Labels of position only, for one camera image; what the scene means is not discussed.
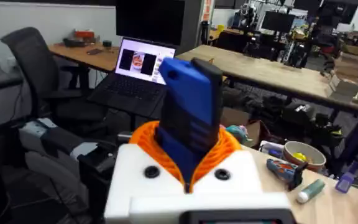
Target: window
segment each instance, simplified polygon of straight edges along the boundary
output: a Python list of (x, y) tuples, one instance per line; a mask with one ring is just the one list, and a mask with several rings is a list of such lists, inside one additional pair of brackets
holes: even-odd
[(216, 0), (215, 9), (240, 9), (245, 0)]
[(79, 4), (97, 6), (115, 6), (117, 0), (0, 0), (0, 2), (31, 2), (50, 4)]

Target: laptop keyboard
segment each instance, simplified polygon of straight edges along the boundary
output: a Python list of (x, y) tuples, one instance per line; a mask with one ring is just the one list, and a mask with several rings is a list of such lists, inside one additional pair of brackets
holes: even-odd
[(117, 75), (113, 82), (106, 86), (106, 90), (123, 96), (133, 97), (140, 100), (153, 101), (160, 94), (160, 88), (154, 83), (143, 82)]

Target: laptop screen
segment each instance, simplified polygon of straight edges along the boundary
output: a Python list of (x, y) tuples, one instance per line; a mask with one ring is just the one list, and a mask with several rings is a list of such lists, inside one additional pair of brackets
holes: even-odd
[(158, 68), (165, 57), (174, 54), (173, 48), (123, 39), (116, 73), (165, 85)]

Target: laptop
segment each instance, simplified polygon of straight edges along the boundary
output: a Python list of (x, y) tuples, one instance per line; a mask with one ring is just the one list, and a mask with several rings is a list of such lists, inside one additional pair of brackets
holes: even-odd
[(88, 100), (150, 117), (165, 96), (165, 82), (158, 68), (164, 58), (174, 55), (174, 48), (123, 38), (114, 73), (96, 87)]

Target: desk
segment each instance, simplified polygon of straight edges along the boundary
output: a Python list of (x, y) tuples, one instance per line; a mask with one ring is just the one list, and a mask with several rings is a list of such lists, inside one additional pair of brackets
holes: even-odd
[[(96, 55), (88, 55), (87, 51), (92, 49), (104, 48), (101, 43), (96, 43), (86, 47), (65, 47), (62, 43), (49, 45), (49, 50), (57, 57), (78, 63), (79, 67), (84, 68), (83, 74), (80, 75), (81, 88), (89, 88), (88, 68), (110, 73), (114, 70), (117, 64), (119, 47), (112, 47), (110, 52), (106, 50)], [(70, 86), (75, 86), (76, 80), (77, 77), (73, 77), (71, 79)]]
[[(244, 31), (242, 31), (242, 30), (232, 29), (232, 28), (225, 28), (222, 32), (228, 32), (228, 33), (232, 33), (232, 34), (241, 34), (241, 35), (244, 33)], [(221, 33), (218, 30), (210, 30), (208, 41), (217, 40), (219, 38), (220, 34)]]
[[(291, 203), (291, 210), (298, 223), (302, 224), (355, 224), (358, 223), (358, 189), (351, 187), (347, 194), (334, 189), (336, 180), (310, 170), (303, 171), (303, 182), (296, 189), (288, 192), (285, 185), (266, 168), (266, 160), (276, 159), (254, 149), (243, 146), (254, 157), (259, 179), (264, 192), (286, 192)], [(316, 179), (326, 184), (323, 191), (306, 204), (296, 202), (296, 196)]]
[[(336, 110), (358, 114), (358, 103), (343, 102), (329, 98), (324, 89), (328, 87), (329, 80), (322, 77), (319, 72), (306, 68), (293, 68), (278, 62), (271, 62), (261, 58), (250, 58), (240, 53), (201, 45), (178, 58), (191, 60), (198, 57), (203, 60), (213, 60), (224, 75), (235, 82), (245, 83), (265, 90), (274, 91), (309, 102), (324, 105)], [(342, 167), (351, 154), (357, 150), (358, 123), (346, 138), (346, 148), (343, 150), (337, 165)]]

